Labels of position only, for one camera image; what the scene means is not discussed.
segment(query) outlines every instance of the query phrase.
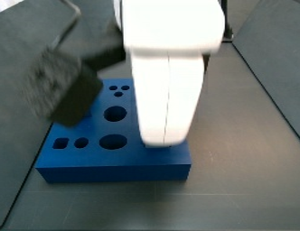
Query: white robot link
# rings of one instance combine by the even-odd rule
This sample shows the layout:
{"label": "white robot link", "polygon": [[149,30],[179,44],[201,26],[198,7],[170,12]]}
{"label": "white robot link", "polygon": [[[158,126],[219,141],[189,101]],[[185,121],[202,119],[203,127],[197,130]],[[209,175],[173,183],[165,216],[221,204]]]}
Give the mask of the white robot link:
{"label": "white robot link", "polygon": [[131,55],[143,143],[166,147],[187,135],[203,84],[203,54],[218,51],[225,17],[217,0],[114,0]]}

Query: hole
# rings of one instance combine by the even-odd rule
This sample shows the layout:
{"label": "hole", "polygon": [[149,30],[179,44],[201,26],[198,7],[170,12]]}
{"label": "hole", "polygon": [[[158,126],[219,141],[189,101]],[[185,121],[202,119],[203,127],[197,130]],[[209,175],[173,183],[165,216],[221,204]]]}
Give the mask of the hole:
{"label": "hole", "polygon": [[109,134],[99,140],[99,145],[102,148],[109,150],[115,150],[122,148],[127,143],[127,139],[121,134]]}
{"label": "hole", "polygon": [[129,90],[129,89],[130,89],[130,86],[125,85],[125,86],[122,86],[121,89],[122,89],[122,90]]}
{"label": "hole", "polygon": [[87,138],[79,138],[76,141],[75,141],[75,147],[76,148],[85,148],[86,145],[89,143],[89,139]]}
{"label": "hole", "polygon": [[118,92],[114,94],[114,96],[115,96],[115,97],[122,97],[122,96],[123,96],[123,93],[118,91]]}
{"label": "hole", "polygon": [[118,122],[127,115],[126,109],[122,106],[113,106],[105,112],[105,119],[110,122]]}
{"label": "hole", "polygon": [[54,149],[64,149],[68,146],[68,138],[56,138],[54,142]]}
{"label": "hole", "polygon": [[117,86],[110,86],[109,89],[110,89],[110,90],[117,90],[118,87],[117,87]]}

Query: dark gray surface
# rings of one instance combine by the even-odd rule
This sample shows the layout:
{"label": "dark gray surface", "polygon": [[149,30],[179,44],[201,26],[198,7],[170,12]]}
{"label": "dark gray surface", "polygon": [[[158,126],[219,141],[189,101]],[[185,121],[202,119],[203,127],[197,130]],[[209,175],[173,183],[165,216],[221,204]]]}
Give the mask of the dark gray surface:
{"label": "dark gray surface", "polygon": [[244,22],[256,8],[260,0],[228,0],[229,23],[234,36],[242,28]]}
{"label": "dark gray surface", "polygon": [[[93,17],[82,19],[63,44],[63,50],[83,55],[98,42],[107,16],[109,1],[76,1]],[[95,11],[102,28],[91,33]],[[71,10],[56,0],[27,0],[0,13],[0,226],[19,193],[50,124],[35,118],[24,103],[19,85],[31,61],[68,23]]]}
{"label": "dark gray surface", "polygon": [[32,170],[6,230],[300,229],[300,140],[230,44],[207,71],[189,180],[48,185]]}
{"label": "dark gray surface", "polygon": [[233,44],[300,135],[300,1],[261,1]]}

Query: large hole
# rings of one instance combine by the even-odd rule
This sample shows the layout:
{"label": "large hole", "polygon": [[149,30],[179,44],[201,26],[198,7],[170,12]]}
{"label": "large hole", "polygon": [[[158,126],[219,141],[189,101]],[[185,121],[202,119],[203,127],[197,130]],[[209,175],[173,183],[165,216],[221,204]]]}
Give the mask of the large hole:
{"label": "large hole", "polygon": [[127,139],[121,134],[109,134],[99,140],[102,148],[115,150],[122,148],[127,143]]}
{"label": "large hole", "polygon": [[105,119],[110,122],[118,122],[126,117],[126,109],[122,106],[113,106],[105,112]]}

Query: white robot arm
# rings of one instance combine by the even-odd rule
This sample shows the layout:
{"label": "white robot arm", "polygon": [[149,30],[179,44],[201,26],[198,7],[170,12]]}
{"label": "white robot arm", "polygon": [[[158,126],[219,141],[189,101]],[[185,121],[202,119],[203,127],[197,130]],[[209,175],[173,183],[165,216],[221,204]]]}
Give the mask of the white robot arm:
{"label": "white robot arm", "polygon": [[218,50],[225,18],[217,0],[114,0],[131,54],[141,136],[171,146],[187,135],[203,83],[202,54]]}

